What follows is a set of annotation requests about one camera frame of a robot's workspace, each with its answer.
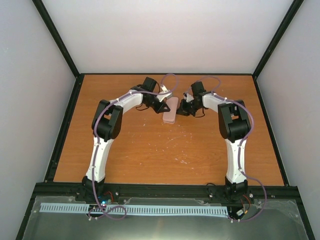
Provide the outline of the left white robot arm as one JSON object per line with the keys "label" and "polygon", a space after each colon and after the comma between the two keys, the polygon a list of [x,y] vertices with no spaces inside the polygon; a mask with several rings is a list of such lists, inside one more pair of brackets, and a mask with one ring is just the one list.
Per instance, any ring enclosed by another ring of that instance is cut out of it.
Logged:
{"label": "left white robot arm", "polygon": [[[159,92],[154,92],[156,85]],[[173,90],[146,77],[142,84],[133,86],[124,95],[111,101],[101,100],[96,108],[91,128],[93,133],[93,150],[89,168],[82,179],[87,188],[86,195],[92,201],[99,201],[104,195],[106,164],[111,146],[118,137],[122,127],[123,115],[141,104],[152,108],[155,113],[166,113],[171,109],[166,100],[171,98]]]}

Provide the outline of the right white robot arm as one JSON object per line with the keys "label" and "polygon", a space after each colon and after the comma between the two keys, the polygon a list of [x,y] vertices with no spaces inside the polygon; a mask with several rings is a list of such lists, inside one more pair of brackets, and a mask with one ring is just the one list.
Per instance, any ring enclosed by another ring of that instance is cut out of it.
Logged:
{"label": "right white robot arm", "polygon": [[216,92],[205,90],[201,81],[190,86],[192,93],[185,92],[176,113],[195,116],[200,109],[210,109],[218,114],[218,128],[227,149],[227,172],[224,196],[235,201],[248,190],[245,171],[245,146],[251,132],[250,115],[242,100],[231,100]]}

